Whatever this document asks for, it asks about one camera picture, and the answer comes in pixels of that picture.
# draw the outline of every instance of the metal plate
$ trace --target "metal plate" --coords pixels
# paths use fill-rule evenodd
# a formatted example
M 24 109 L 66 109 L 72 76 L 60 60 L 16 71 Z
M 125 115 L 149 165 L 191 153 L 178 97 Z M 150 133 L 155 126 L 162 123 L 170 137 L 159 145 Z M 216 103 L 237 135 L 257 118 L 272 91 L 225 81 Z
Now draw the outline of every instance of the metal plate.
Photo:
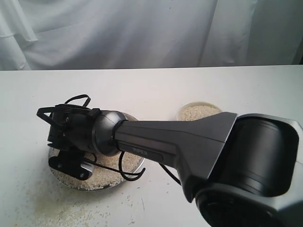
M 137 119 L 135 117 L 133 117 L 133 116 L 131 116 L 129 114 L 127 114 L 127 113 L 123 113 L 123 114 L 127 117 L 128 120 L 130 120 L 130 121 L 137 121 Z M 49 152 L 48 152 L 48 158 L 50 158 L 52 156 L 52 153 L 53 153 L 53 148 L 50 148 Z M 131 171 L 131 173 L 140 172 L 142 170 L 142 168 L 143 168 L 142 165 L 143 165 L 144 160 L 145 160 L 145 158 L 141 158 L 140 161 L 139 161 L 139 163 L 138 163 L 138 165 Z M 53 172 L 53 169 L 52 168 L 50 168 L 50 169 L 51 169 L 51 172 L 54 175 L 54 177 L 56 177 L 56 175 Z M 95 192 L 95 191 L 101 191 L 101 190 L 108 189 L 108 188 L 113 188 L 113 187 L 115 187 L 115 186 L 117 186 L 117 185 L 119 185 L 119 184 L 121 184 L 121 183 L 123 183 L 123 182 L 126 181 L 125 179 L 122 179 L 120 182 L 118 182 L 118 183 L 116 183 L 114 185 L 103 185 L 102 188 L 97 188 L 97 189 L 94 189 L 94 190 L 86 190 L 84 188 L 70 187 L 70 186 L 66 185 L 64 182 L 61 182 L 57 177 L 56 177 L 56 179 L 61 184 L 65 185 L 66 187 L 73 188 L 73 189 L 76 189 L 76 190 L 79 190 L 79 191 L 84 191 L 84 192 Z

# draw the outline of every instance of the tabletop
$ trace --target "tabletop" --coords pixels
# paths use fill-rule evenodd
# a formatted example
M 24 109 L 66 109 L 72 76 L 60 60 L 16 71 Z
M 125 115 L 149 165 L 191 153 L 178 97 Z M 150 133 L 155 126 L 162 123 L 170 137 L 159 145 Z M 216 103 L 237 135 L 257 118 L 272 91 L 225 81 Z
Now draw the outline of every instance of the tabletop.
M 0 220 L 6 227 L 208 226 L 157 163 L 135 182 L 100 192 L 67 188 L 47 165 L 49 125 L 38 108 L 88 94 L 89 107 L 139 120 L 175 120 L 191 101 L 303 125 L 303 66 L 0 72 Z

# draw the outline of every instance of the white backdrop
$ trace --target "white backdrop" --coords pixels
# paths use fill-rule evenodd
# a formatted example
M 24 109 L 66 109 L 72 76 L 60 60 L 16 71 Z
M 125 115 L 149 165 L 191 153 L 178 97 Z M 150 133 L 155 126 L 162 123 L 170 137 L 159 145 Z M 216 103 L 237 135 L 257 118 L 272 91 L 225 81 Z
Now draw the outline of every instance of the white backdrop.
M 0 70 L 291 64 L 302 0 L 1 0 Z

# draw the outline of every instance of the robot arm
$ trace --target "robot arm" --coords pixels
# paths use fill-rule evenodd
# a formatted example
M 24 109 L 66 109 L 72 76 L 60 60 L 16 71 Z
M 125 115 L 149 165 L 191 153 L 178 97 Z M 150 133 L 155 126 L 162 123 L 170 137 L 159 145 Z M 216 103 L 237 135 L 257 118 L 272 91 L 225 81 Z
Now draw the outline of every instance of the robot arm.
M 51 125 L 49 146 L 68 151 L 63 158 L 71 163 L 81 151 L 112 156 L 118 148 L 175 168 L 186 199 L 196 199 L 213 227 L 303 224 L 303 165 L 296 160 L 302 128 L 295 121 L 220 113 L 193 122 L 132 122 L 117 111 L 70 104 L 37 115 Z

